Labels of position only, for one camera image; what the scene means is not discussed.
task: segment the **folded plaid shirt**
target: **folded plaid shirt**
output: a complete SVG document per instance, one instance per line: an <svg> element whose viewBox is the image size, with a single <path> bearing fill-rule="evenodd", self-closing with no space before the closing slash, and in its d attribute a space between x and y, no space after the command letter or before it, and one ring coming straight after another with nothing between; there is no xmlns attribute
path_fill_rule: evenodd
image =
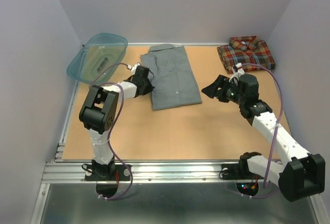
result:
<svg viewBox="0 0 330 224"><path fill-rule="evenodd" d="M218 53L227 73L237 63L254 63L268 69L275 68L275 62L265 41L257 40L257 36L232 37L229 45L218 47ZM243 66L245 71L260 70L252 66Z"/></svg>

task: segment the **wooden board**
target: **wooden board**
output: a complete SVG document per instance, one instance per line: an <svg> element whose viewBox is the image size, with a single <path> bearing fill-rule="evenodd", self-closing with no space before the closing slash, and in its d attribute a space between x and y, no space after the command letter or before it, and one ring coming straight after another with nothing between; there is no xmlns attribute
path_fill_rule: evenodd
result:
<svg viewBox="0 0 330 224"><path fill-rule="evenodd" d="M123 62L140 61L148 47L129 47ZM214 46L186 47L200 90L219 74L227 75ZM280 101L273 79L267 72L253 72L259 81L260 98L278 115ZM119 66L110 81L130 76ZM63 159L91 159L92 145L79 121L79 111L88 92L81 84L73 110ZM123 159L238 159L244 152L269 155L270 144L241 117L238 105L221 103L201 94L203 103L152 111L148 95L125 100L123 112L111 134L111 144ZM289 130L286 118L282 125Z"/></svg>

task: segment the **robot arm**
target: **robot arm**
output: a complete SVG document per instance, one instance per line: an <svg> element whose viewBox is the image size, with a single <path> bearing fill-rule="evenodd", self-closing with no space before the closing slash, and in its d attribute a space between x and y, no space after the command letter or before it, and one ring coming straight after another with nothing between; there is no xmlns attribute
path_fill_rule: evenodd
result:
<svg viewBox="0 0 330 224"><path fill-rule="evenodd" d="M278 125L275 151L282 164L271 162L268 179L276 184L283 196L295 201L324 191L325 161L320 154L312 155L277 124L275 114L267 103L259 99L259 83L255 76L245 74L239 63L233 67L233 76L219 75L214 83L202 89L210 98L220 102L233 101L239 105L241 115L251 126L272 142ZM245 153L240 157L236 171L241 176L265 176L268 160L259 153Z"/></svg>
<svg viewBox="0 0 330 224"><path fill-rule="evenodd" d="M135 64L132 76L119 82L124 91L124 98L146 95L154 87L148 78L149 68ZM88 168L92 178L108 180L114 172L114 155L108 145L108 136L114 123L117 103L121 100L121 89L117 85L101 87L91 86L80 110L79 119L88 130L93 145L92 165Z"/></svg>

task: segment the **blue plastic tray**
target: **blue plastic tray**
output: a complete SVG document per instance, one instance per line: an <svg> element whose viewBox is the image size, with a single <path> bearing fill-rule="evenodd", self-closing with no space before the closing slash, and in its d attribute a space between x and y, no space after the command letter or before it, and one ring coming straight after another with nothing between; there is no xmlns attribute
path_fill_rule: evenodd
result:
<svg viewBox="0 0 330 224"><path fill-rule="evenodd" d="M124 37L100 33L92 37L79 51L67 69L67 74L81 82L92 83L104 70L124 58L127 48ZM117 67L104 73L95 84L107 82Z"/></svg>

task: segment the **screw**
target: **screw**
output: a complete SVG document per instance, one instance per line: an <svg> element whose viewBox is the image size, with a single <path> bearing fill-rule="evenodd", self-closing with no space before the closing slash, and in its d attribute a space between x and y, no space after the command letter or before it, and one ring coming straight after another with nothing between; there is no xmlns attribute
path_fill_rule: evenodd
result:
<svg viewBox="0 0 330 224"><path fill-rule="evenodd" d="M229 170L226 167L223 168L221 172L222 172L223 175L228 175L229 174Z"/></svg>
<svg viewBox="0 0 330 224"><path fill-rule="evenodd" d="M125 169L125 170L124 170L124 176L126 176L126 177L129 176L129 171L128 171L128 169Z"/></svg>

